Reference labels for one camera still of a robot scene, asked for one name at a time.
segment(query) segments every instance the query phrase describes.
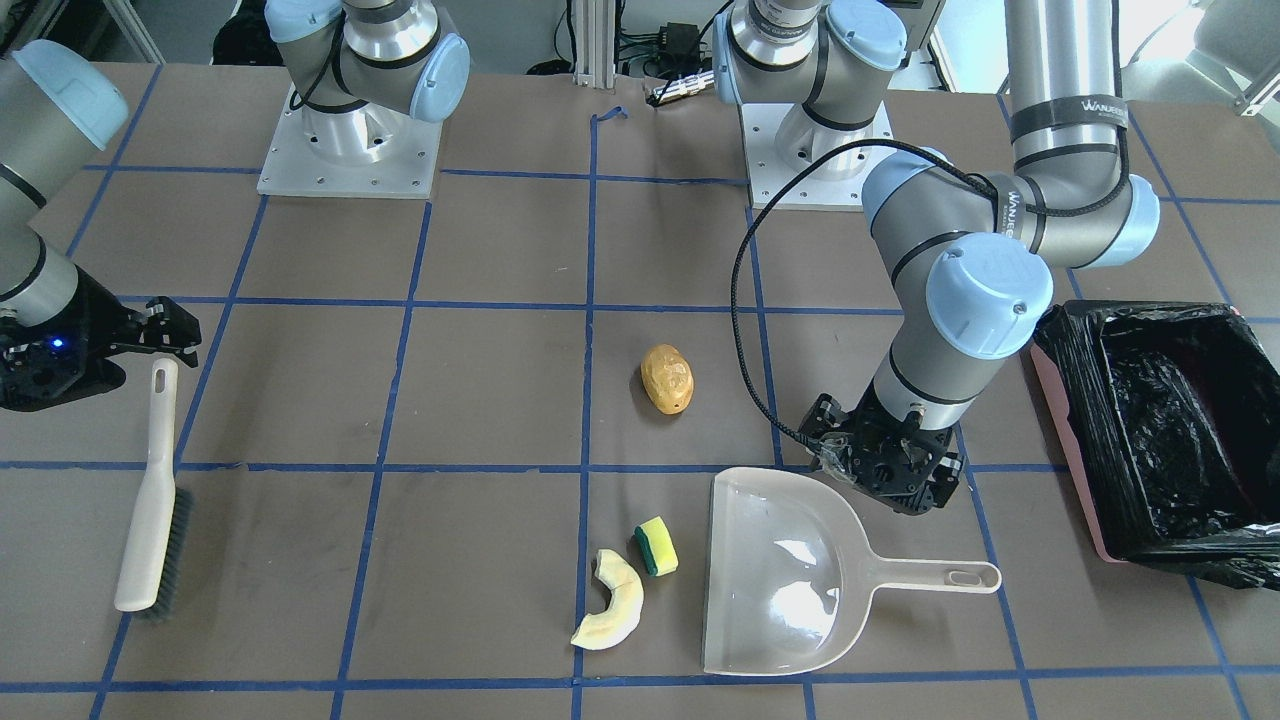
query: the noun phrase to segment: grid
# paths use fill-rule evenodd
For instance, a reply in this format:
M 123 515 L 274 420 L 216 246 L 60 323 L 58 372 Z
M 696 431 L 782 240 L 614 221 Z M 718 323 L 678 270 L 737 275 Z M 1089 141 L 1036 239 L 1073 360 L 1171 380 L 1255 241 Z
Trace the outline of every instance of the grid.
M 128 173 L 169 173 L 174 177 L 182 177 L 187 174 L 256 174 L 256 168 L 237 168 L 237 167 L 178 167 L 178 165 L 131 165 L 124 164 L 122 160 L 129 147 L 131 141 L 138 128 L 140 120 L 147 110 L 148 101 L 152 92 L 156 88 L 157 81 L 161 77 L 161 68 L 156 68 L 146 83 L 145 91 L 142 92 L 141 101 L 137 104 L 137 110 L 127 127 L 119 147 L 115 150 L 110 163 L 108 164 L 95 164 L 86 167 L 87 170 L 101 172 L 102 178 L 88 204 L 87 210 L 79 222 L 74 236 L 68 245 L 68 255 L 74 256 L 81 246 L 81 241 L 84 238 L 86 232 L 92 225 L 95 214 L 97 213 L 111 181 L 122 174 Z M 1004 102 L 997 99 L 997 105 L 1007 119 L 1007 111 L 1004 108 Z M 575 593 L 573 593 L 573 612 L 575 619 L 581 618 L 586 612 L 589 606 L 589 520 L 591 512 L 590 493 L 593 489 L 591 480 L 593 477 L 600 474 L 630 474 L 630 475 L 669 475 L 669 474 L 708 474 L 716 473 L 723 469 L 724 464 L 641 464 L 641 462 L 600 462 L 593 460 L 591 452 L 591 434 L 593 434 L 593 370 L 596 368 L 596 361 L 593 356 L 594 341 L 595 341 L 595 325 L 598 319 L 608 316 L 612 314 L 645 314 L 645 315 L 723 315 L 727 314 L 728 307 L 723 305 L 654 305 L 654 304 L 602 304 L 596 301 L 596 233 L 598 233 L 598 193 L 602 184 L 605 183 L 641 183 L 641 184 L 660 184 L 660 186 L 730 186 L 740 187 L 745 183 L 737 178 L 717 178 L 717 177 L 700 177 L 700 178 L 675 178 L 675 177 L 643 177 L 643 176 L 622 176 L 622 174 L 604 174 L 599 172 L 599 160 L 602 154 L 602 127 L 605 123 L 623 123 L 627 122 L 627 114 L 623 105 L 618 105 L 612 110 L 591 114 L 584 120 L 584 124 L 589 132 L 589 172 L 586 173 L 554 173 L 554 172 L 525 172 L 525 170 L 483 170 L 483 169 L 454 169 L 445 168 L 442 173 L 445 179 L 449 177 L 475 177 L 475 178 L 522 178 L 534 181 L 564 181 L 586 183 L 588 186 L 588 220 L 586 220 L 586 261 L 585 261 L 585 300 L 581 304 L 576 302 L 516 302 L 516 301 L 457 301 L 457 300 L 426 300 L 419 297 L 419 284 L 422 275 L 424 258 L 430 242 L 430 227 L 433 206 L 428 204 L 424 208 L 420 231 L 417 236 L 417 245 L 415 249 L 412 270 L 410 274 L 408 290 L 403 300 L 388 300 L 388 299 L 342 299 L 342 297 L 264 297 L 264 296 L 242 296 L 241 287 L 246 277 L 246 270 L 250 265 L 251 258 L 253 256 L 255 243 L 259 240 L 261 232 L 264 218 L 268 211 L 271 200 L 262 197 L 255 209 L 252 222 L 250 224 L 248 234 L 243 245 L 243 251 L 239 255 L 238 264 L 236 265 L 236 272 L 230 287 L 225 296 L 207 296 L 207 295 L 192 295 L 192 296 L 175 296 L 179 301 L 198 306 L 207 305 L 210 309 L 218 310 L 218 323 L 216 329 L 209 338 L 207 351 L 204 366 L 200 372 L 198 380 L 195 388 L 195 396 L 191 401 L 189 410 L 186 414 L 182 430 L 179 433 L 178 447 L 177 447 L 177 469 L 179 471 L 179 482 L 182 482 L 183 474 L 193 473 L 212 473 L 219 470 L 227 470 L 232 468 L 242 468 L 250 474 L 256 473 L 357 473 L 357 474 L 370 474 L 371 484 L 367 496 L 367 510 L 364 518 L 364 532 L 360 543 L 358 560 L 356 562 L 355 570 L 355 583 L 351 591 L 349 605 L 346 612 L 346 623 L 343 632 L 343 642 L 340 648 L 340 657 L 338 661 L 338 671 L 333 679 L 270 679 L 270 680 L 256 680 L 256 679 L 234 679 L 234 680 L 124 680 L 116 678 L 118 662 L 120 660 L 122 652 L 128 642 L 131 621 L 128 616 L 123 616 L 115 630 L 113 642 L 110 644 L 109 653 L 106 656 L 105 664 L 102 666 L 101 676 L 97 682 L 9 682 L 0 678 L 0 698 L 5 696 L 55 696 L 55 694 L 91 694 L 93 701 L 88 710 L 88 717 L 96 720 L 102 716 L 104 707 L 106 705 L 109 696 L 115 694 L 129 694 L 129 693 L 192 693 L 192 692 L 207 692 L 218 691 L 227 693 L 273 693 L 273 692 L 293 692 L 303 691 L 308 693 L 319 693 L 328 696 L 329 702 L 329 716 L 338 719 L 343 716 L 344 702 L 348 693 L 353 692 L 371 692 L 371 691 L 520 691 L 520 689 L 558 689 L 567 691 L 570 693 L 568 715 L 571 719 L 579 719 L 589 716 L 590 712 L 585 710 L 586 703 L 584 702 L 584 694 L 586 691 L 593 691 L 596 688 L 684 688 L 684 687 L 740 687 L 740 685 L 760 685 L 760 687 L 788 687 L 799 691 L 796 696 L 787 696 L 791 705 L 794 706 L 794 714 L 799 716 L 804 712 L 805 717 L 815 719 L 819 716 L 826 716 L 820 712 L 823 702 L 822 694 L 824 688 L 829 687 L 863 687 L 863 685 L 886 685 L 886 684 L 913 684 L 913 685 L 947 685 L 952 683 L 1012 683 L 1018 687 L 1019 694 L 1023 703 L 1023 714 L 1027 717 L 1036 719 L 1041 716 L 1041 710 L 1037 706 L 1036 696 L 1037 687 L 1043 682 L 1057 682 L 1057 680 L 1082 680 L 1082 679 L 1107 679 L 1107 678 L 1221 678 L 1226 684 L 1230 693 L 1230 700 L 1234 705 L 1235 711 L 1242 719 L 1251 717 L 1251 710 L 1248 703 L 1240 691 L 1238 678 L 1245 676 L 1261 676 L 1268 678 L 1280 674 L 1280 656 L 1271 656 L 1268 662 L 1231 662 L 1228 656 L 1228 651 L 1224 647 L 1224 642 L 1219 634 L 1217 626 L 1215 625 L 1215 618 L 1210 603 L 1206 601 L 1204 593 L 1198 583 L 1194 580 L 1188 580 L 1187 593 L 1193 601 L 1197 618 L 1202 624 L 1202 629 L 1208 638 L 1208 643 L 1212 647 L 1212 653 L 1216 662 L 1204 664 L 1161 664 L 1161 665 L 1132 665 L 1132 664 L 1117 664 L 1117 665 L 1102 665 L 1102 666 L 1037 666 L 1034 662 L 1028 662 L 1023 643 L 1019 641 L 1018 625 L 1015 623 L 1016 610 L 1014 603 L 1010 601 L 1010 589 L 1016 592 L 1018 578 L 1007 578 L 1006 588 L 1002 588 L 997 593 L 1001 624 L 1004 632 L 1007 635 L 1007 646 L 1011 657 L 1011 667 L 995 667 L 995 669 L 974 669 L 974 670 L 922 670 L 922 671 L 835 671 L 835 673 L 812 673 L 799 676 L 787 678 L 726 678 L 726 676 L 712 676 L 712 675 L 663 675 L 663 674 L 622 674 L 622 675 L 593 675 L 586 671 L 586 659 L 581 650 L 575 650 L 572 656 L 572 671 L 567 675 L 548 675 L 548 676 L 507 676 L 507 678 L 488 678 L 488 676 L 474 676 L 474 678 L 436 678 L 436 676 L 424 676 L 424 678 L 358 678 L 351 676 L 352 659 L 358 642 L 358 625 L 361 619 L 361 606 L 365 594 L 365 583 L 370 568 L 370 556 L 372 552 L 372 546 L 375 541 L 375 530 L 378 528 L 379 510 L 380 510 L 380 497 L 383 491 L 384 479 L 392 474 L 438 474 L 438 475 L 465 475 L 465 474 L 498 474 L 498 475 L 516 475 L 525 474 L 530 470 L 536 470 L 540 474 L 563 474 L 572 475 L 577 478 L 577 530 L 576 530 L 576 575 L 575 575 Z M 1228 286 L 1224 283 L 1221 273 L 1219 273 L 1211 254 L 1206 250 L 1206 245 L 1202 241 L 1201 234 L 1197 232 L 1196 223 L 1193 223 L 1190 214 L 1188 213 L 1188 206 L 1206 205 L 1206 206 L 1276 206 L 1280 205 L 1280 199 L 1277 197 L 1207 197 L 1207 196 L 1194 196 L 1184 197 L 1175 192 L 1174 184 L 1170 182 L 1162 164 L 1156 156 L 1147 135 L 1143 132 L 1140 124 L 1134 122 L 1134 135 L 1140 141 L 1142 149 L 1148 154 L 1155 170 L 1160 178 L 1164 190 L 1167 195 L 1162 195 L 1161 200 L 1165 208 L 1172 206 L 1176 210 L 1178 219 L 1184 225 L 1185 232 L 1189 234 L 1194 249 L 1198 254 L 1203 269 L 1210 274 L 1212 282 L 1221 296 L 1221 300 L 1226 302 L 1233 302 L 1231 295 L 1229 293 Z M 745 229 L 753 219 L 750 209 L 744 210 L 742 225 Z M 778 305 L 771 306 L 767 304 L 765 296 L 765 281 L 763 279 L 764 263 L 762 263 L 759 250 L 753 245 L 751 247 L 751 270 L 754 278 L 754 305 L 751 307 L 744 307 L 745 313 L 754 313 L 756 316 L 756 331 L 759 334 L 759 351 L 760 351 L 760 368 L 764 378 L 764 389 L 767 396 L 767 402 L 772 409 L 780 407 L 778 401 L 778 387 L 776 383 L 774 359 L 777 356 L 777 347 L 771 347 L 771 333 L 769 328 L 772 323 L 778 323 L 786 318 L 896 318 L 901 315 L 900 310 L 893 307 L 858 307 L 858 306 L 836 306 L 836 307 L 820 307 L 820 306 L 796 306 L 796 305 Z M 1075 273 L 1068 272 L 1070 281 L 1070 287 L 1075 297 L 1087 296 L 1085 290 L 1082 287 L 1080 282 L 1075 277 Z M 125 301 L 137 302 L 145 300 L 145 296 L 125 296 Z M 315 306 L 315 307 L 381 307 L 388 310 L 401 310 L 401 322 L 398 327 L 398 338 L 396 345 L 394 355 L 394 373 L 390 377 L 389 388 L 385 396 L 384 411 L 381 415 L 381 428 L 376 443 L 376 456 L 372 462 L 207 462 L 207 461 L 188 461 L 184 460 L 184 454 L 188 450 L 188 443 L 192 438 L 193 428 L 197 421 L 197 415 L 200 413 L 202 401 L 206 396 L 206 389 L 209 388 L 210 377 L 214 374 L 219 366 L 220 350 L 223 347 L 223 341 L 228 334 L 228 325 L 233 315 L 233 310 L 238 307 L 252 307 L 252 306 Z M 403 372 L 406 369 L 406 355 L 408 352 L 411 334 L 413 329 L 413 320 L 416 311 L 419 310 L 518 310 L 518 311 L 540 311 L 540 313 L 573 313 L 581 314 L 584 318 L 582 337 L 584 337 L 584 354 L 581 357 L 582 366 L 582 383 L 581 383 L 581 407 L 580 407 L 580 447 L 579 447 L 579 461 L 562 462 L 562 464 L 465 464 L 465 462 L 392 462 L 390 456 L 390 441 L 393 425 L 397 419 L 397 406 L 401 398 L 401 380 Z M 1251 323 L 1256 325 L 1268 325 L 1280 323 L 1280 305 L 1266 305 L 1262 302 L 1244 305 L 1244 311 L 1249 316 Z M 783 454 L 783 446 L 781 438 L 776 429 L 769 429 L 769 438 L 772 441 L 772 466 L 783 468 L 794 471 L 804 471 L 803 465 L 796 465 L 795 462 L 786 462 Z M 968 451 L 966 436 L 964 432 L 959 436 L 959 446 L 961 451 Z M 980 451 L 974 452 L 973 456 L 977 460 L 983 460 Z M 99 460 L 23 460 L 18 456 L 15 457 L 3 457 L 0 456 L 0 470 L 87 470 L 87 471 L 125 471 L 137 473 L 143 469 L 142 462 L 136 461 L 99 461 Z M 1055 457 L 1050 457 L 1047 462 L 1025 462 L 1025 461 L 1010 461 L 1010 462 L 975 462 L 966 469 L 966 480 L 972 492 L 972 502 L 974 506 L 974 514 L 978 529 L 980 532 L 980 542 L 986 550 L 987 559 L 992 562 L 1000 564 L 997 557 L 997 539 L 998 528 L 993 530 L 992 523 L 988 519 L 987 503 L 984 502 L 983 489 L 989 491 L 989 483 L 995 482 L 996 478 L 1010 477 L 1010 475 L 1061 475 L 1065 471 L 1065 466 L 1061 461 Z M 951 509 L 950 512 L 957 512 L 957 509 Z

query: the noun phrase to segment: brush bristles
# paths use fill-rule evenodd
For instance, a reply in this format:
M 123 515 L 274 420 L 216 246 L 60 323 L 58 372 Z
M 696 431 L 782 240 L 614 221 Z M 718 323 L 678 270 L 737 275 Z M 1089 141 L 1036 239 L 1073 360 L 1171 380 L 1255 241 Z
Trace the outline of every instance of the brush bristles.
M 187 539 L 187 527 L 191 523 L 191 510 L 196 497 L 191 491 L 178 488 L 173 498 L 173 521 L 169 524 L 169 547 L 164 553 L 164 570 L 160 573 L 160 591 L 151 607 L 138 610 L 134 618 L 143 620 L 165 620 L 173 614 L 173 601 L 178 591 L 178 562 L 182 560 L 182 546 Z

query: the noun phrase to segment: light blue joint cover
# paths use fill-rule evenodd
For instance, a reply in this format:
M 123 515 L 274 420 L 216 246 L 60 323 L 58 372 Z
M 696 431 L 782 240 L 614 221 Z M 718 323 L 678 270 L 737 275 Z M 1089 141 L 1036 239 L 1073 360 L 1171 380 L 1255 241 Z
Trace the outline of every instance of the light blue joint cover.
M 268 0 L 271 41 L 293 42 L 329 27 L 342 14 L 342 0 Z
M 952 242 L 929 269 L 924 300 L 938 333 L 979 360 L 1021 350 L 1053 300 L 1053 277 L 1039 255 L 993 232 Z
M 924 150 L 933 152 L 943 160 L 947 159 L 946 155 L 932 147 L 925 147 Z M 890 195 L 893 195 L 897 188 L 906 184 L 906 181 L 933 167 L 933 163 L 919 155 L 897 150 L 872 168 L 872 172 L 867 174 L 867 179 L 863 182 L 863 213 L 867 215 L 867 227 L 872 227 L 872 223 L 876 222 L 876 214 L 879 213 L 881 205 L 884 205 Z
M 415 120 L 443 123 L 453 114 L 471 74 L 471 50 L 457 33 L 445 35 L 417 78 L 417 90 L 408 104 Z
M 99 150 L 129 119 L 129 104 L 111 81 L 61 45 L 32 40 L 13 59 Z
M 730 50 L 728 14 L 724 10 L 716 15 L 716 33 L 712 36 L 712 68 L 716 70 L 716 96 L 721 102 L 741 105 L 742 96 L 737 94 L 737 78 L 733 77 L 733 53 Z
M 1156 237 L 1156 229 L 1160 227 L 1160 199 L 1156 197 L 1156 191 L 1146 178 L 1138 176 L 1129 176 L 1129 186 L 1133 188 L 1133 202 L 1129 205 L 1129 217 L 1120 227 L 1120 233 L 1106 252 L 1084 268 L 1124 265 L 1142 255 Z
M 873 68 L 896 70 L 906 56 L 906 27 L 876 0 L 832 0 L 827 24 L 841 45 Z

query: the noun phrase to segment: dustpan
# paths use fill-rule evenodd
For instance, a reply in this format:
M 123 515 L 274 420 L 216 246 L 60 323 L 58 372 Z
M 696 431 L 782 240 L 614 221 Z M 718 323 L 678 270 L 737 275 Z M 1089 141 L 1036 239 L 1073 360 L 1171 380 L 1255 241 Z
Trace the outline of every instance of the dustpan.
M 879 588 L 992 593 L 989 562 L 891 560 L 858 514 L 818 480 L 730 468 L 712 483 L 703 669 L 791 675 L 849 652 Z

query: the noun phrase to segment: brush handle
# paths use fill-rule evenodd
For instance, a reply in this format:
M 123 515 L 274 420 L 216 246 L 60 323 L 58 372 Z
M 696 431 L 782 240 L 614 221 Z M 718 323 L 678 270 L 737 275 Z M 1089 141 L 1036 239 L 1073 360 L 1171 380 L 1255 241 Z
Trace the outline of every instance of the brush handle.
M 151 407 L 147 423 L 147 466 L 173 469 L 174 424 L 178 419 L 178 363 L 159 357 L 151 365 Z
M 129 538 L 124 543 L 120 579 L 115 585 L 115 609 L 146 610 L 156 602 L 164 556 L 169 548 L 173 502 L 174 420 L 178 414 L 178 363 L 160 357 L 151 365 L 147 469 L 133 501 Z

